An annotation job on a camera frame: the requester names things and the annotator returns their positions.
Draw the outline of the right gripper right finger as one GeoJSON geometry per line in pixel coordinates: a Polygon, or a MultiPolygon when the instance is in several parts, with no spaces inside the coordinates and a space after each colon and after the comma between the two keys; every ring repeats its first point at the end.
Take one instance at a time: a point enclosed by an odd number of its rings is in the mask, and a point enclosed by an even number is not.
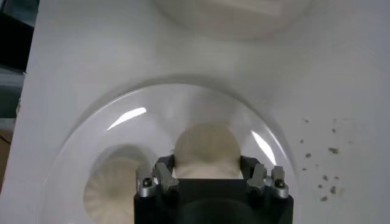
{"type": "Polygon", "coordinates": [[[256,158],[241,156],[240,169],[250,195],[262,197],[271,194],[277,199],[289,197],[289,187],[285,183],[285,172],[282,166],[274,166],[271,174],[264,164],[256,158]]]}

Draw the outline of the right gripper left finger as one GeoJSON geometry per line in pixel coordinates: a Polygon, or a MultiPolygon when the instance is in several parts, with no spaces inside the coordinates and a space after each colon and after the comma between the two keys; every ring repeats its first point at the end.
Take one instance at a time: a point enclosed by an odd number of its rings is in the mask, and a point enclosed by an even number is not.
{"type": "Polygon", "coordinates": [[[160,188],[162,195],[177,198],[179,195],[179,180],[174,178],[174,155],[159,157],[154,167],[139,166],[136,170],[136,194],[148,198],[157,194],[160,188]]]}

